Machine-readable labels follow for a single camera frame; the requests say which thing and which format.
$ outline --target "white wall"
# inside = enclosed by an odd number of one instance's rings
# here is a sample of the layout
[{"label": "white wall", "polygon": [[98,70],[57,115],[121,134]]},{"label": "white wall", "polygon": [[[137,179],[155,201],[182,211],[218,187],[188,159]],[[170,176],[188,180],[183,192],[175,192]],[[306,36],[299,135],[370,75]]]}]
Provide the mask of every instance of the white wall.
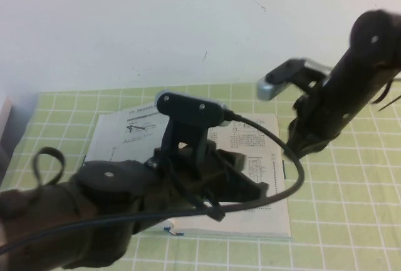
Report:
[{"label": "white wall", "polygon": [[401,11],[401,3],[0,0],[0,89],[18,100],[36,91],[252,81],[293,56],[335,64],[354,20],[375,8]]}]

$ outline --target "black plastic part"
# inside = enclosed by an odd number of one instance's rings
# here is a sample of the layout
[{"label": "black plastic part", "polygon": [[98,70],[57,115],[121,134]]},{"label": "black plastic part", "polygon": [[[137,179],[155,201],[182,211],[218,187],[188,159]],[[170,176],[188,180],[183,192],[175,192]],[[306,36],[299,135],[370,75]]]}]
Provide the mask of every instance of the black plastic part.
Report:
[{"label": "black plastic part", "polygon": [[270,71],[266,75],[265,80],[273,85],[288,82],[288,79],[301,71],[304,68],[304,65],[304,59],[289,59],[274,70]]},{"label": "black plastic part", "polygon": [[325,79],[326,76],[315,69],[306,67],[305,63],[304,59],[289,59],[269,72],[265,80],[273,85],[293,83],[305,93],[311,94],[312,88],[310,84],[319,82]]},{"label": "black plastic part", "polygon": [[156,103],[157,109],[171,120],[208,129],[224,121],[224,109],[216,102],[190,95],[164,93]]}]

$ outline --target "black strap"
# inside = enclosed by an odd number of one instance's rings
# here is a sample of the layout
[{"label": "black strap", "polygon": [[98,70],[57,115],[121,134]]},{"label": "black strap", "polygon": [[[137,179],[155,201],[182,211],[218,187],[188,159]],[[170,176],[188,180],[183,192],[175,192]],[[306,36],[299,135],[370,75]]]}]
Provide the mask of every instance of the black strap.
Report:
[{"label": "black strap", "polygon": [[390,80],[387,83],[386,88],[384,89],[383,93],[375,101],[373,101],[372,104],[377,104],[377,103],[380,103],[383,101],[383,99],[387,96],[388,92],[390,91],[392,83],[393,83],[393,80]]},{"label": "black strap", "polygon": [[39,152],[37,152],[37,154],[35,154],[35,156],[33,158],[33,175],[35,176],[36,180],[38,181],[38,188],[43,185],[42,177],[40,175],[40,170],[39,170],[39,156],[42,154],[47,154],[47,155],[50,155],[50,156],[56,158],[61,164],[60,171],[57,173],[57,175],[52,180],[50,180],[48,183],[46,183],[46,185],[57,184],[59,182],[59,180],[61,179],[61,177],[63,177],[64,168],[65,168],[65,158],[64,158],[64,155],[59,150],[57,150],[56,148],[52,148],[52,147],[44,147],[44,148],[40,149]]}]

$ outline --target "table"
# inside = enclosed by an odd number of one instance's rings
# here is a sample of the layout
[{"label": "table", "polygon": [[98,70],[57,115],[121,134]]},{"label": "table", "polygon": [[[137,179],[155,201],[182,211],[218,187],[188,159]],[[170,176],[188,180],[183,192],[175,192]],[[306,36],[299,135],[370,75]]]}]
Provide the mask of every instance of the table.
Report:
[{"label": "table", "polygon": [[[35,187],[30,159],[43,146],[66,155],[67,180],[82,163],[99,114],[151,102],[161,89],[41,94],[1,189]],[[219,99],[238,113],[276,113],[284,140],[300,95],[289,88],[262,102],[251,83],[170,89]],[[399,93],[395,83],[388,98]],[[144,232],[104,271],[401,270],[401,104],[380,113],[378,107],[363,109],[327,149],[302,159],[305,184],[288,200],[292,241]],[[290,162],[284,165],[289,186],[296,171]],[[45,177],[58,167],[41,160]]]}]

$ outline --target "robotic arm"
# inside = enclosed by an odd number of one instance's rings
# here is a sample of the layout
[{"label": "robotic arm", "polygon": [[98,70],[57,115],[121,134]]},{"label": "robotic arm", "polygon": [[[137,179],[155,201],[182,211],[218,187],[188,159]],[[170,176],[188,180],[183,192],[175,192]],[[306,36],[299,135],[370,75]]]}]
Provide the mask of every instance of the robotic arm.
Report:
[{"label": "robotic arm", "polygon": [[[161,147],[144,164],[92,161],[69,182],[58,183],[62,167],[43,185],[40,155],[64,165],[58,150],[43,148],[33,161],[38,187],[0,193],[0,270],[106,267],[122,257],[131,235],[167,218],[206,214],[221,221],[227,212],[290,196],[304,180],[298,159],[335,139],[380,88],[387,84],[389,90],[400,67],[401,16],[370,11],[355,22],[350,48],[328,76],[307,60],[291,59],[258,81],[262,100],[273,99],[291,83],[305,92],[294,104],[297,117],[286,145],[219,103],[163,92],[157,108],[170,121]],[[267,184],[241,173],[244,155],[217,150],[207,141],[210,127],[232,120],[257,128],[284,149],[299,172],[294,186],[266,197]],[[187,146],[179,149],[179,142]]]},{"label": "robotic arm", "polygon": [[324,149],[387,84],[374,101],[380,102],[400,70],[401,16],[369,11],[354,23],[350,47],[328,76],[307,60],[291,59],[258,81],[258,96],[271,100],[290,83],[304,91],[287,142],[302,157]]}]

